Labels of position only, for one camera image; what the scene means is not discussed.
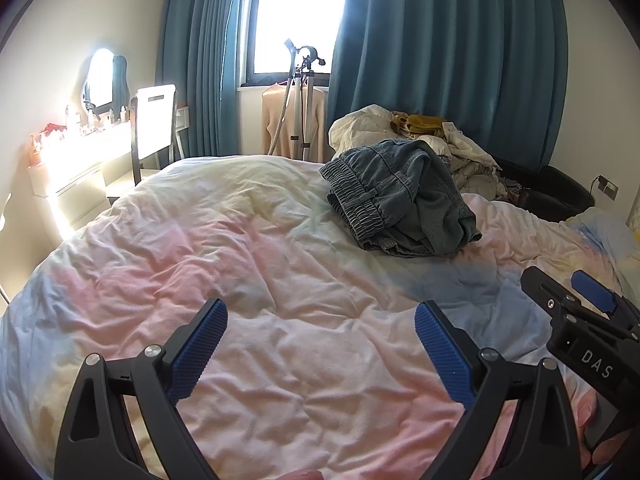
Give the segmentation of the person right hand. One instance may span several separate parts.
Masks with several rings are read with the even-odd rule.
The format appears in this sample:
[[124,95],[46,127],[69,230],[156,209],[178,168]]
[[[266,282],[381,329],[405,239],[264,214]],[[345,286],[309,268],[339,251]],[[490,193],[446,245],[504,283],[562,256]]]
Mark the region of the person right hand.
[[626,430],[602,442],[593,452],[589,451],[585,445],[585,430],[591,422],[591,419],[593,419],[594,414],[596,414],[597,407],[597,393],[593,389],[589,390],[578,403],[576,426],[580,451],[580,466],[582,469],[585,469],[590,464],[599,466],[608,463],[631,434],[630,430]]

